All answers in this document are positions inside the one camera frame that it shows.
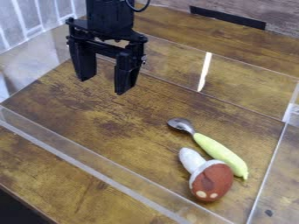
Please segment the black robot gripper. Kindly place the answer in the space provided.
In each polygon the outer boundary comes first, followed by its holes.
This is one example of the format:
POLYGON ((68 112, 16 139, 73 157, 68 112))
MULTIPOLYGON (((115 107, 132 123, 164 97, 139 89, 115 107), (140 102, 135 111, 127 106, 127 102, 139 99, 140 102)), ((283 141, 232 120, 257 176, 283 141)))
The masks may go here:
POLYGON ((101 41, 124 40, 128 42, 125 49, 132 55, 121 52, 116 56, 115 66, 115 92, 124 94, 135 85, 140 71, 137 59, 145 57, 145 43, 148 38, 133 30, 135 14, 143 12, 136 8, 135 0, 85 0, 87 18, 69 17, 65 24, 69 27, 67 44, 75 72, 80 81, 87 81, 97 73, 96 53, 116 50, 112 45, 101 45, 101 41))

